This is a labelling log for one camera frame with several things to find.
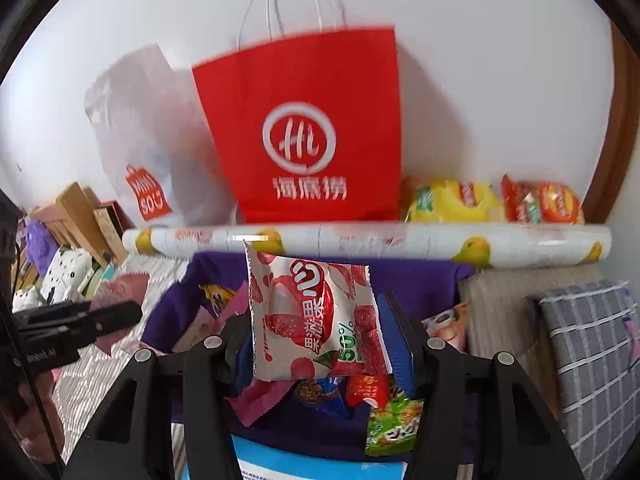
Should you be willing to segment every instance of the plastic wrap roll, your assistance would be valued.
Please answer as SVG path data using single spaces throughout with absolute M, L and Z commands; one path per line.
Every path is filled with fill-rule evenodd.
M 477 267 L 547 267 L 597 262 L 609 254 L 601 225 L 328 222 L 131 229 L 129 252 L 189 258 L 199 251 L 244 252 L 244 242 L 274 254 L 454 260 Z

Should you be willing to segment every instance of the plaid fabric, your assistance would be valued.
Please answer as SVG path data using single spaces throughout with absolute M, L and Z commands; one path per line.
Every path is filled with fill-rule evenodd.
M 554 347 L 565 435 L 587 480 L 606 478 L 640 430 L 637 305 L 602 280 L 536 298 Z

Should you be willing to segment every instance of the green snack package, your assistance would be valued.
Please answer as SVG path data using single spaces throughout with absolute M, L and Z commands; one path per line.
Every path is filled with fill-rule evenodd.
M 411 400 L 396 388 L 386 407 L 369 412 L 364 453 L 384 456 L 411 451 L 421 413 L 422 401 Z

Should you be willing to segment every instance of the silver screw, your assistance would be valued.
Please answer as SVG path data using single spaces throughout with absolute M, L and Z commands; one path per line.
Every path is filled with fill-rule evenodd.
M 143 363 L 151 357 L 151 350 L 149 350 L 149 348 L 142 348 L 138 350 L 133 357 L 139 363 Z
M 427 341 L 427 346 L 432 350 L 442 350 L 446 346 L 446 343 L 444 339 L 440 339 L 439 337 L 430 337 Z
M 503 365 L 511 366 L 516 362 L 516 359 L 509 352 L 500 352 L 498 354 L 498 361 L 500 361 Z
M 206 348 L 218 348 L 220 345 L 222 345 L 222 338 L 217 335 L 210 335 L 204 340 Z

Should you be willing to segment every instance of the yellow snack package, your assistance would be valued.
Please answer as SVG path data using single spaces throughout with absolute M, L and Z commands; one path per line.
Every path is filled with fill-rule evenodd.
M 459 180 L 416 183 L 407 222 L 505 222 L 504 206 L 491 185 Z

